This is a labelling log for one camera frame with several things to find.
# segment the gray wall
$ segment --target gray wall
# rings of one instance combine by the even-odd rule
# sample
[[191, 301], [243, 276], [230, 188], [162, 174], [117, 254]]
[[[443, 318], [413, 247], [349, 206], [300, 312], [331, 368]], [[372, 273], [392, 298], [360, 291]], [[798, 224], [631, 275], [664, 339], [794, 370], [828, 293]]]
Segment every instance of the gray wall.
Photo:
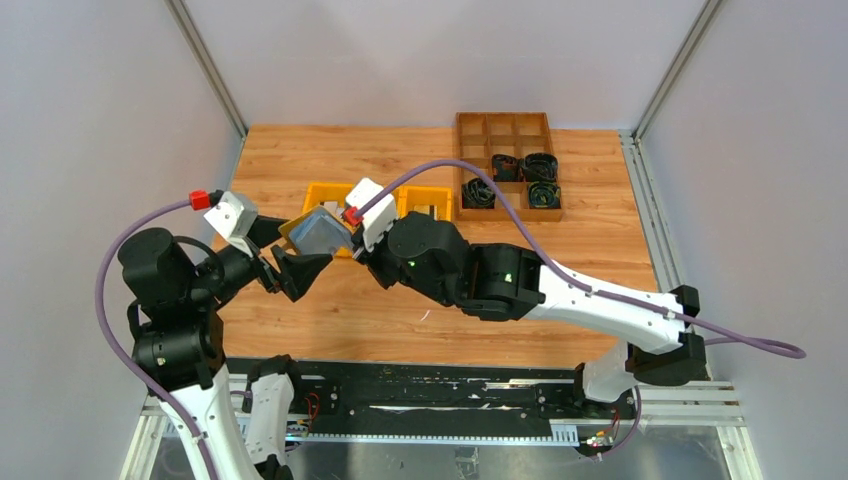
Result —
[[703, 0], [189, 0], [248, 123], [629, 128]]
[[726, 3], [646, 151], [704, 318], [810, 354], [711, 351], [765, 478], [844, 478], [848, 4]]
[[225, 185], [239, 142], [161, 1], [0, 2], [0, 112], [0, 478], [111, 480], [144, 389], [97, 328], [95, 270], [131, 221]]

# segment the red connector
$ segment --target red connector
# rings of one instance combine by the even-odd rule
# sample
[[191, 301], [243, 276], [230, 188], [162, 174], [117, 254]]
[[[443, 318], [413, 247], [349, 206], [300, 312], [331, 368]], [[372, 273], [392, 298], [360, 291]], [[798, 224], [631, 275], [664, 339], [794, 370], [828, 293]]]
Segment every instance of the red connector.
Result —
[[195, 190], [189, 193], [188, 200], [191, 202], [191, 208], [194, 210], [203, 210], [212, 206], [212, 199], [209, 198], [209, 193], [203, 190]]
[[349, 223], [352, 227], [358, 227], [360, 223], [362, 223], [361, 217], [354, 217], [353, 214], [356, 213], [358, 209], [356, 207], [350, 207], [342, 213], [342, 218], [344, 221]]

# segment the black cable coil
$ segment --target black cable coil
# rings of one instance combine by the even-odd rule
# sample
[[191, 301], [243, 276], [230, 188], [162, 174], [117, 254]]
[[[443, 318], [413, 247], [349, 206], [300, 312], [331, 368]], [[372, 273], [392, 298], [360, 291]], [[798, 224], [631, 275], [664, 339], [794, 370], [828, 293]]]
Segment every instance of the black cable coil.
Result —
[[511, 155], [501, 153], [492, 155], [492, 168], [495, 171], [494, 180], [496, 182], [520, 182], [520, 163], [517, 158]]
[[533, 182], [527, 188], [530, 208], [561, 208], [559, 186], [551, 182]]
[[462, 186], [462, 208], [495, 208], [495, 192], [479, 178]]
[[521, 172], [528, 182], [556, 182], [558, 164], [550, 153], [531, 153], [521, 161]]

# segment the wooden tabletop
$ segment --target wooden tabletop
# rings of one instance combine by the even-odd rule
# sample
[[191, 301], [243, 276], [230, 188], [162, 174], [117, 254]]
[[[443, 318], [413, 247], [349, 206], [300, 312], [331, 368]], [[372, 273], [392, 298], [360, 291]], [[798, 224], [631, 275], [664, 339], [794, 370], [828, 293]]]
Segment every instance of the wooden tabletop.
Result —
[[[656, 289], [621, 146], [613, 131], [552, 131], [562, 169], [565, 215], [528, 224], [557, 261], [604, 280]], [[310, 182], [387, 184], [423, 162], [453, 156], [450, 128], [304, 127], [250, 129], [232, 190], [260, 213], [300, 214]], [[410, 184], [451, 186], [449, 168]], [[527, 246], [509, 222], [459, 222], [471, 242]], [[216, 247], [223, 245], [216, 240]], [[401, 285], [383, 290], [366, 268], [337, 259], [297, 303], [255, 282], [221, 311], [230, 356], [573, 367], [615, 339], [547, 321], [482, 322]]]

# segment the yellow bin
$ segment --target yellow bin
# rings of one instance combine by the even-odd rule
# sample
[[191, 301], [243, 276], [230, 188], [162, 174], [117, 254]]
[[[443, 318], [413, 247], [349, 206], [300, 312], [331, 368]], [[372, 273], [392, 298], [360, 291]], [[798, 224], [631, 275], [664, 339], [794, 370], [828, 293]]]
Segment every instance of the yellow bin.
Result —
[[[313, 182], [306, 190], [306, 199], [303, 201], [301, 213], [306, 213], [317, 205], [326, 202], [336, 202], [339, 207], [344, 207], [344, 199], [351, 190], [352, 183], [321, 183]], [[403, 218], [411, 211], [428, 213], [432, 211], [436, 220], [453, 219], [453, 191], [447, 187], [400, 187], [394, 192], [395, 204], [398, 216]], [[336, 253], [336, 257], [352, 256], [351, 252], [342, 248]]]

